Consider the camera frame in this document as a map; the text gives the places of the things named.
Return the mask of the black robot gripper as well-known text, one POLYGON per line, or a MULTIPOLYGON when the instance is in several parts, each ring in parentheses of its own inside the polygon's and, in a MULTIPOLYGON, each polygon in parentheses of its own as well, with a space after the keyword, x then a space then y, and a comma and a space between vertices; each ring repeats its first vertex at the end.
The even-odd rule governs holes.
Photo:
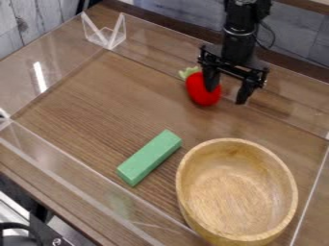
POLYGON ((224 0, 224 8, 222 44, 205 44, 198 62, 208 92, 220 85, 221 73, 242 80, 236 104, 244 105, 252 93, 263 87, 269 73, 269 68, 254 57, 254 48, 259 27, 271 14, 272 0, 224 0))

